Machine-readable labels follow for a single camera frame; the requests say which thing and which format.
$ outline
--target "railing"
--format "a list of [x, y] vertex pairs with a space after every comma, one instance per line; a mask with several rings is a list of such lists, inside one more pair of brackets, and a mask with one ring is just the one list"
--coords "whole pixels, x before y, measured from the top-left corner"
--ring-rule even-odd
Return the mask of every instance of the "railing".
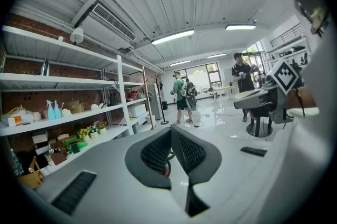
[[280, 44], [286, 43], [289, 40], [292, 40], [295, 37], [301, 36], [303, 33], [303, 28], [301, 24], [296, 24], [293, 28], [289, 29], [288, 31], [284, 32], [282, 35], [274, 38], [270, 41], [273, 47], [278, 46]]

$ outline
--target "refrigerator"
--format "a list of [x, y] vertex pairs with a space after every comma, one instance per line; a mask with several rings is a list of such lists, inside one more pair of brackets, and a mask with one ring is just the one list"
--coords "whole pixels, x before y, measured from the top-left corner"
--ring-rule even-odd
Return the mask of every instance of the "refrigerator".
[[150, 99], [152, 115], [155, 116], [156, 120], [160, 120], [161, 118], [163, 118], [163, 113], [160, 107], [159, 91], [157, 85], [156, 84], [153, 84], [153, 86], [150, 85], [147, 90], [153, 94], [153, 98]]

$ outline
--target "green shirt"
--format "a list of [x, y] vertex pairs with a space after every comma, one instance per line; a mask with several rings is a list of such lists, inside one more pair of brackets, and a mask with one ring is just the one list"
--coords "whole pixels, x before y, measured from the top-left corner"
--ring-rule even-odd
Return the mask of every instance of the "green shirt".
[[174, 81], [173, 90], [177, 90], [177, 101], [182, 100], [183, 96], [181, 95], [181, 88], [183, 88], [184, 81], [182, 78], [178, 78]]

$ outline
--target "cap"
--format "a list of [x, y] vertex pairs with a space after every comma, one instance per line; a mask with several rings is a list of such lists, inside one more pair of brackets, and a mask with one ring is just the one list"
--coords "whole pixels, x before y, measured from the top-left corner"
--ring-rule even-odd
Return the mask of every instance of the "cap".
[[175, 71], [172, 76], [175, 77], [176, 75], [180, 75], [180, 72], [179, 71]]
[[237, 59], [240, 56], [242, 56], [242, 53], [234, 53], [234, 59]]

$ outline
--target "ceiling light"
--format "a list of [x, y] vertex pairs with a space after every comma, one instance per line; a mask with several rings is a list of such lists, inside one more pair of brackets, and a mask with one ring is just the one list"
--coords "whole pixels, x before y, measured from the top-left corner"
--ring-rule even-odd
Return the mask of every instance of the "ceiling light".
[[180, 38], [183, 36], [190, 36], [194, 34], [194, 30], [189, 30], [189, 31], [185, 31], [182, 33], [178, 33], [178, 34], [174, 34], [171, 36], [167, 36], [167, 37], [163, 37], [163, 38], [159, 38], [158, 40], [155, 40], [152, 42], [153, 45], [157, 45], [166, 41], [171, 41], [171, 40], [175, 40], [176, 38]]
[[246, 30], [246, 29], [255, 29], [256, 25], [247, 25], [247, 24], [241, 24], [241, 25], [228, 25], [226, 26], [226, 30]]
[[176, 66], [176, 65], [180, 65], [180, 64], [185, 64], [185, 63], [189, 63], [190, 61], [191, 60], [186, 60], [186, 61], [183, 61], [183, 62], [171, 64], [170, 66]]
[[213, 58], [213, 57], [225, 56], [225, 55], [227, 55], [227, 54], [226, 53], [222, 53], [222, 54], [210, 55], [210, 56], [207, 56], [207, 59], [208, 58]]

